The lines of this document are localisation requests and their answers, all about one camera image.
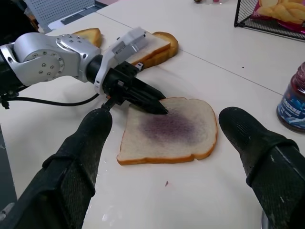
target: white bread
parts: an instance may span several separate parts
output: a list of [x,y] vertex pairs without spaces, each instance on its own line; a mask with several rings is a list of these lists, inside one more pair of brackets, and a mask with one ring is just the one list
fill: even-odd
[[202,100],[168,98],[160,101],[166,115],[128,110],[126,129],[117,160],[121,165],[180,163],[209,156],[217,140],[217,122]]
[[146,33],[146,39],[148,44],[136,54],[132,55],[126,61],[136,65],[138,62],[144,63],[145,60],[150,59],[154,55],[168,50],[171,46],[169,41],[166,41],[160,37],[154,36],[151,33]]
[[90,43],[95,45],[96,47],[100,48],[102,45],[102,35],[99,28],[91,28],[86,30],[81,30],[78,32],[75,32],[74,35],[78,35],[86,40],[88,40]]

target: table surface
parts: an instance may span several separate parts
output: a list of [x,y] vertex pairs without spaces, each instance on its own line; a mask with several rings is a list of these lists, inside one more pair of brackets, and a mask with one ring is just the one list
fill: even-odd
[[[49,35],[73,33],[90,27],[101,30],[102,50],[130,29],[94,13]],[[152,30],[163,30],[163,24],[156,22]],[[182,43],[182,49],[186,48],[186,40]],[[177,56],[144,70],[138,77],[167,97],[205,100],[217,117],[226,107],[243,108],[268,129],[295,140],[301,152],[305,152],[304,136],[287,130],[277,120],[275,109],[281,95],[195,55],[180,50]],[[33,85],[20,95],[72,103],[93,94],[92,84],[62,77]],[[100,96],[79,107],[11,102],[10,110],[0,110],[18,197],[41,168],[42,162],[55,153],[84,116],[103,101],[104,96]],[[261,207],[245,183],[246,176],[237,151],[220,129],[216,148],[205,160],[174,165],[120,166],[116,156],[127,109],[128,104],[124,103],[111,110],[112,131],[102,151],[96,194],[89,205],[84,229],[260,228]]]
[[304,61],[304,43],[235,28],[236,4],[237,0],[222,5],[128,0],[97,12],[129,27],[169,32],[185,52],[283,94]]

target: wire basket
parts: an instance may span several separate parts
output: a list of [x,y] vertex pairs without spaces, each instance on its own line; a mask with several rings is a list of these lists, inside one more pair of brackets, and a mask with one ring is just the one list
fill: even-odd
[[258,0],[238,0],[234,21],[235,27],[245,27],[305,42],[305,34],[288,30],[278,24],[276,20],[251,19],[250,17],[257,2]]

